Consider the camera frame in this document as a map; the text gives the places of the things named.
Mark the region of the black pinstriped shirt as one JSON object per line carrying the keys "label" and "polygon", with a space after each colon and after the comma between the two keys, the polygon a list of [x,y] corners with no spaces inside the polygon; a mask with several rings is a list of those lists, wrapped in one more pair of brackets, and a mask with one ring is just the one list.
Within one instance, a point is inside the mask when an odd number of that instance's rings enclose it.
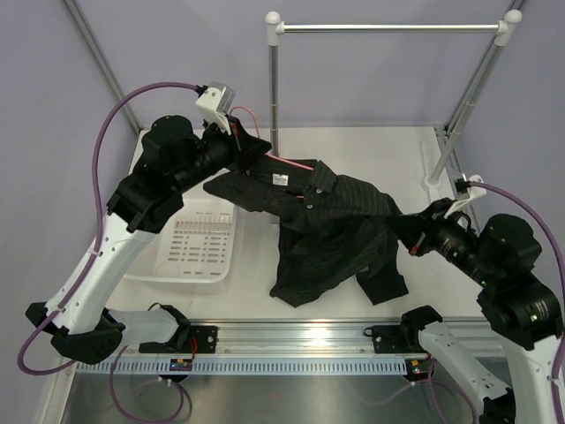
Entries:
{"label": "black pinstriped shirt", "polygon": [[320,160],[264,156],[248,171],[207,181],[206,193],[279,220],[279,261],[270,296],[292,307],[356,279],[374,305],[408,295],[397,269],[398,241],[385,225],[401,211],[374,185]]}

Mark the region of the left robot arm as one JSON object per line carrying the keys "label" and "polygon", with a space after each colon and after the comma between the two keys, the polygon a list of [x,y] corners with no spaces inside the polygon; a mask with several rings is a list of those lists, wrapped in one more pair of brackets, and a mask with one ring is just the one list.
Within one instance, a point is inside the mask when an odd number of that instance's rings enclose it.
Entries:
{"label": "left robot arm", "polygon": [[187,118],[166,116],[143,135],[139,160],[111,195],[77,276],[50,301],[27,308],[26,318],[50,334],[61,356],[93,365],[127,345],[180,352],[189,344],[191,323],[173,306],[125,312],[106,304],[138,255],[184,206],[184,193],[220,170],[249,170],[270,150],[237,118],[227,122],[226,131],[209,124],[197,136]]}

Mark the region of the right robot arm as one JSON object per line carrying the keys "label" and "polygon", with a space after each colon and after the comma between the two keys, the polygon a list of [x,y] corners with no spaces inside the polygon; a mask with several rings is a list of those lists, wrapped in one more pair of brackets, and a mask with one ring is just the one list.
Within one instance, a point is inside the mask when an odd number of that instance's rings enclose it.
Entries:
{"label": "right robot arm", "polygon": [[422,306],[403,314],[404,347],[423,349],[449,372],[471,401],[478,423],[562,423],[561,368],[555,358],[563,339],[558,299],[533,274],[541,246],[530,225],[518,216],[492,216],[475,233],[460,225],[464,213],[441,199],[424,211],[387,218],[409,254],[436,252],[481,290],[477,302],[497,335],[512,383],[491,376],[455,337],[440,314]]}

